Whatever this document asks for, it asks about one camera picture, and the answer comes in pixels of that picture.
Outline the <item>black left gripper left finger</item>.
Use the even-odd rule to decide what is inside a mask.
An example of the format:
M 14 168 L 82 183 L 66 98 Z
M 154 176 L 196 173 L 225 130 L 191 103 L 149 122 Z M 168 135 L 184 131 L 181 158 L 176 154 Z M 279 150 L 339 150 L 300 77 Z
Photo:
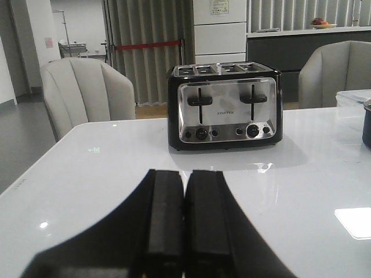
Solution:
M 38 253 L 24 277 L 182 277 L 182 206 L 180 174 L 149 170 L 99 222 Z

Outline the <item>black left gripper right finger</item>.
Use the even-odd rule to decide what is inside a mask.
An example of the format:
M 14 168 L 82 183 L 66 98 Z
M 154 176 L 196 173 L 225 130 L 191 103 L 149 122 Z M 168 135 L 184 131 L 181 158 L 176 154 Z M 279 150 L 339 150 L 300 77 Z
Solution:
M 186 277 L 294 277 L 244 214 L 220 171 L 195 170 L 185 193 Z

